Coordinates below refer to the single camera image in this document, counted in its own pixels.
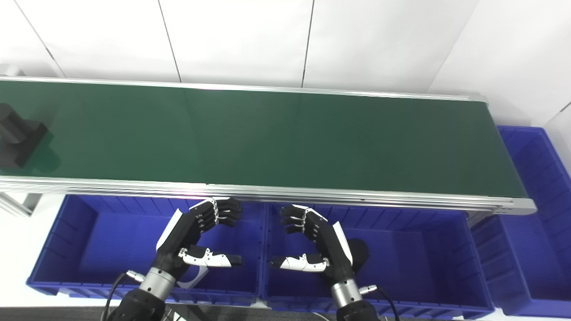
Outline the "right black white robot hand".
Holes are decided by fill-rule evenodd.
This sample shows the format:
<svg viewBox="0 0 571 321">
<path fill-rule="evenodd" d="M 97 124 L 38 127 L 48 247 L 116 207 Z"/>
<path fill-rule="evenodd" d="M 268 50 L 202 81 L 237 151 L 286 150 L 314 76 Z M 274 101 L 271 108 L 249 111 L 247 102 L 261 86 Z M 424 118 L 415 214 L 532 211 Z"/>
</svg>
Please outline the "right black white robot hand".
<svg viewBox="0 0 571 321">
<path fill-rule="evenodd" d="M 340 223 L 332 224 L 315 209 L 302 205 L 281 208 L 280 223 L 286 234 L 303 234 L 316 246 L 316 253 L 276 256 L 271 266 L 296 272 L 322 273 L 328 287 L 348 284 L 355 278 L 353 256 Z"/>
</svg>

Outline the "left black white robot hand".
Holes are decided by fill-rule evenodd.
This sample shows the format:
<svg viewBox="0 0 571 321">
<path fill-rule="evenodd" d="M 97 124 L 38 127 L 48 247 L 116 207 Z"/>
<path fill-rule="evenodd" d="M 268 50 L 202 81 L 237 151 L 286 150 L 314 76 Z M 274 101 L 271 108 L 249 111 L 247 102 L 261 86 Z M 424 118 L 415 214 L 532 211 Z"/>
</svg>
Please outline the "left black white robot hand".
<svg viewBox="0 0 571 321">
<path fill-rule="evenodd" d="M 159 238 L 151 267 L 179 280 L 192 265 L 207 268 L 240 266 L 241 256 L 198 245 L 205 232 L 219 224 L 235 227 L 240 218 L 241 202 L 234 198 L 207 198 L 185 213 L 178 209 Z"/>
</svg>

